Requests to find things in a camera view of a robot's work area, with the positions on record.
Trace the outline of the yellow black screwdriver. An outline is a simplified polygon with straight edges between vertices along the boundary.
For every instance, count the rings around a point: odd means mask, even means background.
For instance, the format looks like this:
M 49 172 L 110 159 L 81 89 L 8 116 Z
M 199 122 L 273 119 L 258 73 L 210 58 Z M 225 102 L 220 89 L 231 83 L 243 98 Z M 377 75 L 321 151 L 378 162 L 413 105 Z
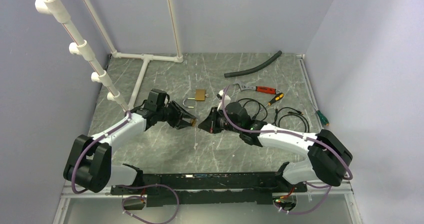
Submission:
M 282 93 L 282 92 L 277 93 L 270 101 L 267 102 L 266 105 L 264 105 L 264 107 L 267 108 L 269 106 L 272 106 L 276 102 L 280 101 L 284 96 L 285 96 L 285 94 Z

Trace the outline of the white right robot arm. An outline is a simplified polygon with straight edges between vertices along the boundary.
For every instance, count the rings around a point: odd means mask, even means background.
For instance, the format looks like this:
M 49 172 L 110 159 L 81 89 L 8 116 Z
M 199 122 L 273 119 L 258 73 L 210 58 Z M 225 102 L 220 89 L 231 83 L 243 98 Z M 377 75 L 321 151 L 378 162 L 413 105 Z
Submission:
M 353 178 L 349 168 L 352 153 L 328 129 L 319 133 L 283 129 L 252 119 L 238 102 L 228 103 L 224 108 L 212 107 L 198 128 L 210 134 L 234 132 L 250 146 L 282 149 L 304 157 L 303 161 L 282 165 L 275 178 L 276 187 L 282 192 L 301 182 L 320 180 L 338 187 L 343 180 Z

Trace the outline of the green handled screwdriver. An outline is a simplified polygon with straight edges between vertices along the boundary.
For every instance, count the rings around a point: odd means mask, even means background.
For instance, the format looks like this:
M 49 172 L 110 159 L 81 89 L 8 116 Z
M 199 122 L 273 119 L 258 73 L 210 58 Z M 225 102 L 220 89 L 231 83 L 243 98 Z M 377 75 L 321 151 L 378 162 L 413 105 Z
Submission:
M 311 104 L 315 110 L 315 114 L 317 115 L 321 125 L 324 127 L 329 126 L 330 122 L 327 119 L 327 117 L 319 110 L 318 106 L 313 101 L 311 101 Z

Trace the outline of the large brass padlock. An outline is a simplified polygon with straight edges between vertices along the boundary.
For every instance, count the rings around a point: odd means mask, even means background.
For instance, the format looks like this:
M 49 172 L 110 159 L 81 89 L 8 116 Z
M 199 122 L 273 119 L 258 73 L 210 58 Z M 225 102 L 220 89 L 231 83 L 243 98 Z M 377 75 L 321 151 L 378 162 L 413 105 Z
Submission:
M 196 89 L 194 97 L 187 97 L 182 101 L 182 105 L 188 109 L 194 109 L 194 106 L 187 104 L 188 101 L 203 102 L 206 100 L 205 94 L 207 94 L 205 89 Z

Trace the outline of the small brass padlock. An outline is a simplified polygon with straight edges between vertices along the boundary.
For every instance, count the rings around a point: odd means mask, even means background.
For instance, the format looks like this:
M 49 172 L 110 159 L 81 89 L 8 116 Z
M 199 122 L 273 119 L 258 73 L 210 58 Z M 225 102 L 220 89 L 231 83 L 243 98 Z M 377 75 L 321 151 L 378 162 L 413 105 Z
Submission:
M 196 125 L 196 122 L 197 122 L 197 119 L 196 118 L 191 119 L 190 120 L 191 126 L 194 127 Z

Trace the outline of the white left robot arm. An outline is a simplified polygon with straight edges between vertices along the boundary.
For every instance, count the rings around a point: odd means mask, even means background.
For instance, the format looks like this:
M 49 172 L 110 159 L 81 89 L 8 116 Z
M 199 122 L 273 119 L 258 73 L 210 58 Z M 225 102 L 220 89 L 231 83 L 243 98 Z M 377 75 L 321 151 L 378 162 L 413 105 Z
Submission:
M 143 171 L 129 164 L 113 165 L 114 153 L 158 122 L 180 130 L 193 127 L 196 120 L 167 92 L 152 89 L 147 99 L 127 110 L 119 122 L 91 136 L 79 135 L 73 142 L 63 177 L 70 181 L 75 194 L 98 193 L 110 186 L 123 186 L 129 193 L 137 194 L 144 187 Z

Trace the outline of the white pvc pipe frame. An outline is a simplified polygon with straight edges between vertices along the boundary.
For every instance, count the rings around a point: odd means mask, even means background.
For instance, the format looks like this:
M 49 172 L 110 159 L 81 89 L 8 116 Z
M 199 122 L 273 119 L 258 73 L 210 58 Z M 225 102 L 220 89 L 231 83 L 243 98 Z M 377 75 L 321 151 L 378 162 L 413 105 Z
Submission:
M 72 21 L 72 17 L 68 10 L 64 6 L 61 0 L 35 0 L 34 6 L 38 13 L 43 15 L 51 16 L 55 19 L 61 27 L 64 28 L 65 32 L 71 38 L 68 50 L 72 55 L 80 56 L 83 58 L 89 66 L 93 69 L 93 73 L 90 78 L 94 83 L 100 83 L 108 91 L 106 99 L 116 103 L 123 111 L 129 111 L 135 106 L 135 101 L 138 96 L 138 91 L 141 87 L 145 72 L 150 62 L 161 61 L 161 62 L 173 62 L 182 63 L 184 58 L 180 48 L 179 34 L 176 28 L 176 21 L 173 15 L 173 0 L 166 0 L 168 10 L 170 12 L 170 20 L 172 25 L 173 37 L 176 47 L 175 56 L 160 56 L 154 54 L 133 54 L 133 53 L 121 53 L 117 51 L 113 45 L 109 34 L 107 33 L 104 25 L 102 24 L 95 8 L 93 7 L 90 0 L 81 0 L 86 7 L 89 16 L 93 20 L 93 24 L 97 30 L 97 35 L 101 39 L 101 44 L 108 48 L 108 54 L 113 58 L 118 59 L 137 59 L 142 60 L 143 64 L 135 82 L 133 92 L 131 94 L 129 102 L 125 101 L 123 95 L 114 86 L 112 79 L 105 69 L 102 68 L 101 63 L 96 57 L 90 43 L 84 39 L 81 32 L 77 29 L 76 25 Z

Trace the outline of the red handled adjustable wrench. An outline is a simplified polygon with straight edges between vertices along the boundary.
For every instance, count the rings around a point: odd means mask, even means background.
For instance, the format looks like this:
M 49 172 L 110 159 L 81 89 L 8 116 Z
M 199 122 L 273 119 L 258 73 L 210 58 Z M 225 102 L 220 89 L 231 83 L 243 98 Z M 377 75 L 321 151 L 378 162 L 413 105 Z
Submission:
M 233 85 L 237 86 L 240 89 L 240 91 L 251 90 L 251 91 L 256 91 L 256 92 L 271 94 L 271 95 L 277 95 L 281 93 L 280 90 L 272 88 L 272 87 L 267 87 L 267 86 L 249 86 L 241 82 L 234 82 Z

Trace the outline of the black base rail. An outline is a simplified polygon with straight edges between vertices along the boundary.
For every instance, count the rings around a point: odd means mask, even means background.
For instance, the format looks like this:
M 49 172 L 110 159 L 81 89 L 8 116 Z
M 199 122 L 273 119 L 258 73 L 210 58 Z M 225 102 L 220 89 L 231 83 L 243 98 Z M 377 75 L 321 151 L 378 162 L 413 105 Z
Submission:
M 292 185 L 282 172 L 143 173 L 137 172 L 130 187 L 115 185 L 113 196 L 146 198 L 147 207 L 165 205 L 256 203 L 270 205 L 277 194 L 305 193 L 302 182 Z

